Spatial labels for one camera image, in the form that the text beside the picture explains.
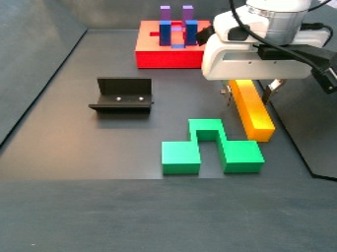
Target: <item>gray table surface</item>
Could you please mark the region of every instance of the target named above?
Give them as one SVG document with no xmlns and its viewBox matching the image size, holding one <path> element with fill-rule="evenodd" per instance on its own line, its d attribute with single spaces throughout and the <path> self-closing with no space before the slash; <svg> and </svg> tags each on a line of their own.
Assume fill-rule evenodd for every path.
<svg viewBox="0 0 337 252">
<path fill-rule="evenodd" d="M 202 143 L 201 175 L 162 176 L 161 143 L 187 140 L 190 118 L 245 132 L 201 70 L 135 68 L 135 39 L 86 34 L 1 149 L 4 251 L 336 251 L 336 183 L 310 178 L 273 110 L 259 174 L 223 175 Z M 102 76 L 153 79 L 148 117 L 88 108 Z"/>
</svg>

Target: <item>red block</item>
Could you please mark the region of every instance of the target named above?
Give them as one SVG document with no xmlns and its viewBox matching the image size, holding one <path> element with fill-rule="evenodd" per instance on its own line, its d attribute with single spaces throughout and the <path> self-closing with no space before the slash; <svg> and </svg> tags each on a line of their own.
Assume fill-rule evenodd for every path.
<svg viewBox="0 0 337 252">
<path fill-rule="evenodd" d="M 210 21 L 198 21 L 198 32 L 211 25 Z M 135 46 L 138 68 L 202 68 L 205 45 L 187 45 L 186 48 L 171 48 L 159 45 L 159 21 L 142 21 Z M 185 31 L 171 31 L 173 44 L 185 43 Z"/>
</svg>

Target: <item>green block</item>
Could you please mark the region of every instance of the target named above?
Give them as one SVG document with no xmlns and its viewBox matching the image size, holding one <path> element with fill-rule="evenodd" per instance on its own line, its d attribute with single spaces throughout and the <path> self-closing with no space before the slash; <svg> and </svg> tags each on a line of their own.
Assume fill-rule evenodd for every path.
<svg viewBox="0 0 337 252">
<path fill-rule="evenodd" d="M 265 163 L 255 141 L 227 141 L 219 119 L 190 119 L 190 142 L 163 142 L 163 174 L 194 174 L 201 170 L 198 141 L 215 141 L 225 173 L 259 172 Z"/>
<path fill-rule="evenodd" d="M 163 174 L 198 174 L 201 170 L 199 146 L 194 142 L 163 142 Z"/>
<path fill-rule="evenodd" d="M 223 125 L 219 119 L 190 119 L 189 129 L 191 141 L 215 141 L 218 137 L 223 141 L 226 140 Z"/>
<path fill-rule="evenodd" d="M 255 141 L 227 141 L 225 143 L 225 173 L 259 172 L 265 163 Z"/>
</svg>

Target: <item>orange block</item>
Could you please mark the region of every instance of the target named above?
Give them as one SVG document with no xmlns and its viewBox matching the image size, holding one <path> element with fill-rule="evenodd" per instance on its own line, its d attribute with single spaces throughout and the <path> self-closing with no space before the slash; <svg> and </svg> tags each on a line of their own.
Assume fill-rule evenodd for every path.
<svg viewBox="0 0 337 252">
<path fill-rule="evenodd" d="M 247 139 L 269 142 L 276 126 L 250 80 L 229 81 Z"/>
</svg>

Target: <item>blue block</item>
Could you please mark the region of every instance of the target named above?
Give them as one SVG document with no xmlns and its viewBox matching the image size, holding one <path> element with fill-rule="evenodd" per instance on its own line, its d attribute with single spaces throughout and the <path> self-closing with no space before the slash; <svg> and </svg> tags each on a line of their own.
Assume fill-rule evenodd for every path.
<svg viewBox="0 0 337 252">
<path fill-rule="evenodd" d="M 197 45 L 197 39 L 195 39 L 197 33 L 198 33 L 198 21 L 187 20 L 186 21 L 186 37 L 185 37 L 186 45 Z"/>
<path fill-rule="evenodd" d="M 159 21 L 159 45 L 171 45 L 171 21 Z"/>
</svg>

